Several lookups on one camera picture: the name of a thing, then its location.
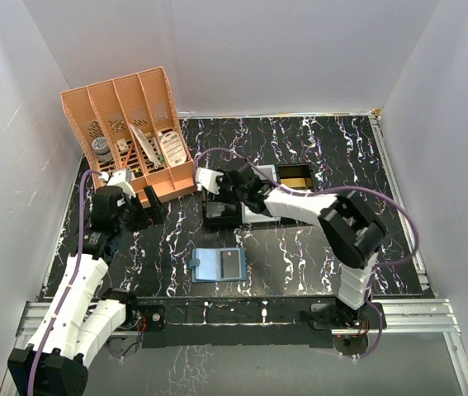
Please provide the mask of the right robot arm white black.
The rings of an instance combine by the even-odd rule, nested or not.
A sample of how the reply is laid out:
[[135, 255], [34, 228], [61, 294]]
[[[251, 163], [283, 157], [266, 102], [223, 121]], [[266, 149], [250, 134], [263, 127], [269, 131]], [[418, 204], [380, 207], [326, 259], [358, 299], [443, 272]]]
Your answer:
[[340, 287], [333, 304], [306, 316], [335, 328], [351, 327], [364, 317], [386, 229], [359, 194], [295, 190], [264, 176], [241, 158], [223, 169], [197, 168], [196, 181], [221, 203], [242, 203], [254, 214], [293, 219], [322, 229], [342, 265]]

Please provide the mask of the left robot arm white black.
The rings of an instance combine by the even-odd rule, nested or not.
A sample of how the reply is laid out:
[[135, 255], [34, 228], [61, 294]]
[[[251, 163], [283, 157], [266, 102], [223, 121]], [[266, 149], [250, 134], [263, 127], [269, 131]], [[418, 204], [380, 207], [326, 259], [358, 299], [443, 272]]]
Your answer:
[[97, 303], [92, 298], [122, 237], [163, 223], [167, 209], [151, 186], [144, 188], [149, 206], [142, 205], [129, 168], [87, 170], [80, 181], [81, 199], [91, 175], [103, 185], [93, 193], [89, 211], [79, 205], [76, 243], [56, 294], [26, 346], [14, 348], [7, 360], [20, 395], [83, 394], [97, 353], [117, 328], [135, 319], [136, 298], [130, 291], [109, 289]]

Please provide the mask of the black VIP credit card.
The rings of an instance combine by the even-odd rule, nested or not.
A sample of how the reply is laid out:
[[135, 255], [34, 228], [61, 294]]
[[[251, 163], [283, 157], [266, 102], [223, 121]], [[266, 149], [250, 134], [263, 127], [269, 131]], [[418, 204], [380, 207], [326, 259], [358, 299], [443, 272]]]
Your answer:
[[220, 253], [220, 274], [222, 280], [235, 280], [241, 277], [239, 250], [224, 250]]

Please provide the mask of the blue leather card holder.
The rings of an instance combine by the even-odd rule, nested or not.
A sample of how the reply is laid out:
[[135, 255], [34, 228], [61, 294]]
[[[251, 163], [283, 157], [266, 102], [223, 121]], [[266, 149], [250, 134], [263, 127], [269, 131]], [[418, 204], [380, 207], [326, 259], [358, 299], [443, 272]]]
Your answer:
[[[220, 253], [224, 250], [239, 250], [241, 260], [241, 277], [239, 279], [221, 279]], [[192, 271], [193, 283], [245, 281], [247, 279], [245, 250], [242, 247], [196, 248], [192, 251], [189, 267]]]

